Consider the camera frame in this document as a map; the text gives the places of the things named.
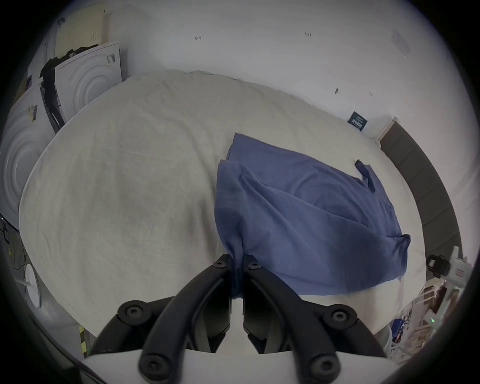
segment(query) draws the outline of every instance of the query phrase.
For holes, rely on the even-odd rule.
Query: yellow and black tape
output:
[[[85,341],[85,328],[83,328],[81,325],[78,327],[80,330],[80,342],[82,343],[82,352],[84,354],[84,358],[88,356],[87,353],[87,343]]]

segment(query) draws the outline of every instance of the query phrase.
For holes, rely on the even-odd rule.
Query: label sticker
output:
[[[362,116],[360,116],[357,112],[353,112],[352,116],[348,120],[350,124],[357,127],[360,131],[365,127],[367,124],[367,120],[365,120]]]
[[[30,121],[34,122],[36,120],[36,109],[38,105],[31,105],[27,108],[27,113],[30,116]]]
[[[115,53],[112,53],[111,55],[107,55],[107,61],[108,61],[108,65],[114,63],[115,62]]]

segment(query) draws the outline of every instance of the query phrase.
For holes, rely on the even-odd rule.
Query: barcode label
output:
[[[109,65],[115,62],[115,53],[112,53],[111,55],[107,55],[107,62]]]
[[[31,122],[34,122],[36,120],[36,109],[37,109],[36,105],[31,105],[27,108],[27,113],[30,117]]]

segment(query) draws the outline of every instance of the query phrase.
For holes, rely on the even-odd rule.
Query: white tablecloth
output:
[[[20,233],[54,298],[98,335],[128,300],[175,295],[223,252],[214,220],[216,169],[235,132],[359,177],[370,164],[411,235],[400,280],[344,296],[379,331],[425,283],[420,216],[406,182],[368,137],[306,102],[220,75],[133,77],[75,115],[25,186]]]

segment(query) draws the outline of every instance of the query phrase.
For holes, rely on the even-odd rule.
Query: black cable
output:
[[[18,271],[20,268],[24,267],[27,263],[23,263],[21,266],[19,266],[18,268],[13,268],[13,267],[10,267],[10,269],[14,269],[15,271]]]

